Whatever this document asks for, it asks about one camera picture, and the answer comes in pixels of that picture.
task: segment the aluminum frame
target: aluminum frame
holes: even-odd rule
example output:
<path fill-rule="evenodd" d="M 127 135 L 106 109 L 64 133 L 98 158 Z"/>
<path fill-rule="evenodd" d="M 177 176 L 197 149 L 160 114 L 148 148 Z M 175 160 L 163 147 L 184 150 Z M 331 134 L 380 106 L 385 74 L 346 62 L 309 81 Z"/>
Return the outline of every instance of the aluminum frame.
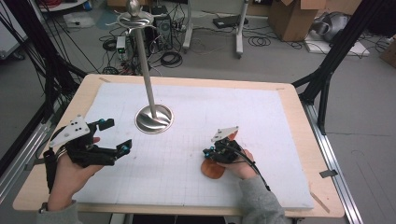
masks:
<path fill-rule="evenodd" d="M 0 204 L 7 197 L 9 191 L 12 189 L 22 171 L 28 165 L 29 161 L 39 150 L 44 142 L 45 137 L 50 134 L 51 121 L 40 123 L 30 135 L 29 139 L 24 144 L 14 161 L 8 166 L 7 170 L 0 178 Z"/>
<path fill-rule="evenodd" d="M 335 170 L 338 173 L 338 175 L 332 177 L 332 182 L 334 183 L 338 195 L 340 196 L 341 203 L 343 204 L 344 210 L 346 212 L 346 217 L 351 224 L 362 224 L 363 220 L 361 219 L 361 214 L 359 213 L 358 207 L 353 200 L 353 197 L 347 186 L 347 182 L 344 179 L 341 167 L 339 166 L 338 161 L 335 158 L 332 146 L 329 142 L 329 138 L 327 137 L 327 135 L 323 135 L 321 133 L 318 126 L 318 112 L 315 109 L 314 105 L 307 105 L 305 103 L 302 104 L 305 114 L 309 119 L 309 123 L 311 124 L 312 131 L 317 138 L 320 151 L 323 155 L 323 159 L 326 161 L 329 170 Z"/>

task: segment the white paper sheet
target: white paper sheet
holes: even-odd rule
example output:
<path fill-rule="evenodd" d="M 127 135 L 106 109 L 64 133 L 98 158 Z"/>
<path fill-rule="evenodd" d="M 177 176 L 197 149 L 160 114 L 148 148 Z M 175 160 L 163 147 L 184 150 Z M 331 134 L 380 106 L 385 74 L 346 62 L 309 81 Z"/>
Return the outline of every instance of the white paper sheet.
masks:
<path fill-rule="evenodd" d="M 219 128 L 239 126 L 235 140 L 256 165 L 285 208 L 312 208 L 302 166 L 276 91 L 153 86 L 156 104 L 167 105 L 175 121 L 164 133 L 145 134 L 134 124 L 148 105 L 144 85 L 104 83 L 85 120 L 114 119 L 97 132 L 100 147 L 133 139 L 131 153 L 107 166 L 76 195 L 85 203 L 238 206 L 238 179 L 202 175 L 203 149 Z"/>

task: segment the cardboard box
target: cardboard box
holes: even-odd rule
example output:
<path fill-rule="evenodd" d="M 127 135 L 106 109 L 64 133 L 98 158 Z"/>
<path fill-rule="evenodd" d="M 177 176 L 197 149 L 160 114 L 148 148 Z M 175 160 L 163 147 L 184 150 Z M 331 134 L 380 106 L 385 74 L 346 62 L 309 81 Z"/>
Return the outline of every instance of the cardboard box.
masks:
<path fill-rule="evenodd" d="M 353 15 L 356 8 L 361 4 L 361 0 L 327 0 L 326 8 L 319 11 L 319 14 L 323 12 L 343 12 L 347 15 Z"/>
<path fill-rule="evenodd" d="M 268 23 L 283 41 L 303 41 L 326 0 L 274 0 Z"/>
<path fill-rule="evenodd" d="M 381 54 L 380 58 L 396 68 L 396 35 L 393 36 L 393 42 Z"/>
<path fill-rule="evenodd" d="M 271 6 L 253 4 L 253 0 L 248 0 L 247 15 L 268 16 Z"/>

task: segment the orange object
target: orange object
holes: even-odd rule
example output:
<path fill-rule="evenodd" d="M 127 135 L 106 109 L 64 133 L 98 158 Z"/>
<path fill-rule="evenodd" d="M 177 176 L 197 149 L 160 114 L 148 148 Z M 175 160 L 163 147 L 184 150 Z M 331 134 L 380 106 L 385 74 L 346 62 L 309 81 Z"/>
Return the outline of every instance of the orange object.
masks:
<path fill-rule="evenodd" d="M 224 174 L 224 171 L 225 167 L 210 159 L 205 159 L 201 164 L 201 172 L 212 179 L 219 179 Z"/>

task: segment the human hand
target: human hand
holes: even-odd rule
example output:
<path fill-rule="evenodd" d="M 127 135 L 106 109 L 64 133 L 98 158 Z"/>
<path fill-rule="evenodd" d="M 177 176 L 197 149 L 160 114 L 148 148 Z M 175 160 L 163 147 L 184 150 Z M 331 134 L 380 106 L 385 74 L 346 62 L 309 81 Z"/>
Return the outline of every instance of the human hand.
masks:
<path fill-rule="evenodd" d="M 253 155 L 247 149 L 244 149 L 242 153 L 245 153 L 251 161 L 254 161 Z M 218 162 L 218 165 L 229 169 L 241 179 L 249 179 L 257 175 L 253 168 L 240 156 L 233 163 Z"/>
<path fill-rule="evenodd" d="M 93 142 L 99 142 L 100 138 L 94 137 Z M 49 196 L 48 210 L 58 211 L 72 203 L 75 193 L 84 187 L 88 179 L 101 170 L 103 165 L 90 165 L 82 168 L 73 163 L 67 153 L 58 159 L 55 181 Z"/>

